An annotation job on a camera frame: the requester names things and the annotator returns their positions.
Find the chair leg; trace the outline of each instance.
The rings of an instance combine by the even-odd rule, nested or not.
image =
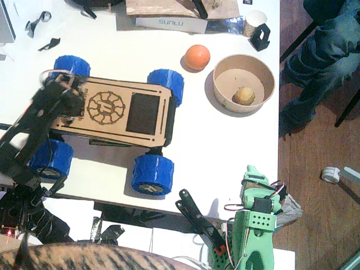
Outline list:
[[[310,33],[316,28],[316,22],[312,22],[299,37],[290,45],[290,47],[282,54],[280,57],[280,63],[283,62],[300,44],[304,41],[304,39],[310,35]]]
[[[356,103],[360,100],[360,89],[355,94],[353,99],[350,101],[349,105],[345,108],[344,112],[340,116],[339,120],[335,123],[335,127],[339,127],[339,125],[344,121],[345,117],[349,115],[351,110],[355,107]]]

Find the paper cup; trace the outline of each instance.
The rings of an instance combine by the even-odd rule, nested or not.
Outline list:
[[[255,29],[262,24],[265,24],[268,18],[259,10],[252,10],[245,16],[245,24],[242,34],[246,37],[251,37]]]

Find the tape roll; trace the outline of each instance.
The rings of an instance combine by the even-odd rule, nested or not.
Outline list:
[[[74,150],[67,143],[55,139],[50,139],[49,145],[47,142],[41,145],[30,160],[29,167],[37,173],[45,168],[40,175],[43,178],[59,179],[62,176],[68,176]]]
[[[147,82],[159,84],[173,91],[176,100],[176,107],[180,106],[182,103],[184,78],[180,73],[170,69],[157,69],[148,75]]]
[[[321,172],[321,179],[328,183],[339,183],[340,169],[337,167],[325,167]]]
[[[149,195],[166,195],[173,185],[174,163],[159,155],[142,155],[135,159],[132,187]]]

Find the white table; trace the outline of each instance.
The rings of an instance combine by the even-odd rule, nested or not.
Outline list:
[[[30,5],[34,1],[20,2]],[[88,61],[94,77],[145,82],[149,72],[166,68],[181,73],[185,80],[183,104],[175,115],[173,140],[163,149],[164,156],[175,163],[170,194],[152,197],[132,190],[133,160],[146,149],[90,146],[86,139],[78,137],[65,137],[75,153],[69,178],[60,194],[179,213],[175,202],[179,191],[186,188],[204,215],[225,220],[233,213],[224,211],[223,205],[239,202],[241,180],[248,164],[255,165],[270,181],[277,180],[279,0],[257,0],[252,6],[239,2],[242,15],[259,9],[268,16],[271,42],[262,52],[253,49],[243,36],[116,31],[113,13],[97,12],[98,18],[92,20],[81,16],[79,10],[63,0],[38,3],[32,5],[29,14],[49,10],[53,18],[38,25],[34,39],[21,30],[16,43],[2,48],[13,60],[8,57],[0,62],[0,123],[12,124],[21,115],[39,87],[39,73],[52,68],[55,59],[62,55],[76,55]],[[34,19],[35,15],[22,18],[25,22]],[[61,37],[57,47],[37,51],[53,37]],[[180,64],[193,44],[203,44],[211,53],[209,65],[199,73],[189,73]],[[212,93],[212,70],[222,58],[236,53],[261,59],[276,78],[271,99],[255,114],[242,118],[224,111]],[[20,143],[24,137],[20,134],[15,141]],[[0,182],[12,183],[5,177]]]

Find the wooden floor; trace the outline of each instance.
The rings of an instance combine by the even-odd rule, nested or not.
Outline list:
[[[281,0],[280,53],[309,25],[301,0]],[[296,252],[296,270],[338,269],[360,249],[360,205],[343,188],[320,180],[326,166],[360,171],[360,103],[338,128],[334,123],[360,88],[360,73],[317,108],[301,132],[279,140],[278,175],[303,216],[274,235],[274,247]],[[301,89],[280,90],[280,108]],[[360,196],[360,187],[344,183]]]

